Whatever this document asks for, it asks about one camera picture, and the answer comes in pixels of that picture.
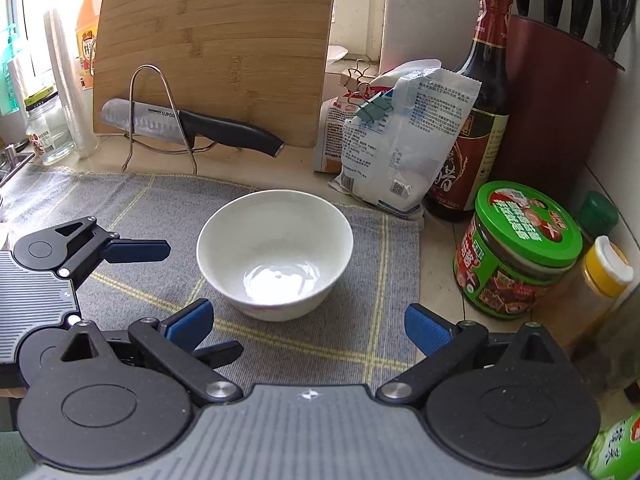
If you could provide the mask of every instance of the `countertop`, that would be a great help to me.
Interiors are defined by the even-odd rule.
[[[145,139],[165,149],[175,144]],[[198,138],[196,146],[206,145],[207,139]],[[95,172],[120,172],[129,151],[129,141],[123,136],[100,138],[98,150],[84,160],[72,154],[56,166]],[[215,146],[212,150],[195,155],[198,174],[219,178],[260,189],[297,189],[313,193],[336,203],[359,203],[351,196],[331,188],[327,183],[332,175],[311,170],[312,150],[287,146],[277,158],[252,150],[237,150]],[[127,171],[137,173],[190,174],[189,157],[166,155],[135,146]],[[456,323],[470,319],[485,325],[490,332],[515,332],[531,318],[500,320],[488,316],[465,301],[456,285],[452,272],[452,258],[456,243],[462,238],[466,225],[452,224],[425,213],[424,229],[420,234],[420,298],[419,303],[445,319]],[[603,425],[609,425],[627,416],[632,407],[622,393],[601,403]]]

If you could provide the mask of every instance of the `sink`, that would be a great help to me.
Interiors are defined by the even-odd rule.
[[[4,152],[0,153],[0,187],[4,186],[34,156],[35,153],[16,153],[16,158],[12,165]]]

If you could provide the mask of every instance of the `yellow cap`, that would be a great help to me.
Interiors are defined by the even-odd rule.
[[[596,238],[584,256],[584,265],[593,283],[610,298],[622,294],[634,278],[625,255],[606,236]]]
[[[40,90],[38,90],[35,94],[31,94],[29,97],[27,97],[24,100],[24,105],[31,106],[37,103],[38,101],[40,101],[41,99],[48,97],[53,91],[54,91],[53,86],[45,86]]]

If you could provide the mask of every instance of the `soy sauce bottle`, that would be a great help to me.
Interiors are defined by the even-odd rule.
[[[468,219],[491,173],[509,119],[506,47],[513,0],[480,0],[471,53],[459,74],[482,83],[478,98],[440,173],[424,198],[435,216]]]

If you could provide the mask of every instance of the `bottle label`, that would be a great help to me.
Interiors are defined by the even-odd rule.
[[[450,209],[473,209],[476,193],[491,173],[508,119],[508,115],[472,108],[429,196]]]
[[[480,0],[474,41],[507,48],[509,16],[513,0]]]
[[[97,27],[88,27],[76,32],[76,41],[78,42],[78,53],[80,55],[80,84],[83,90],[94,87],[94,78],[91,76],[91,70],[94,68],[95,62],[95,45],[94,56],[91,56],[91,44],[94,42],[98,32]]]

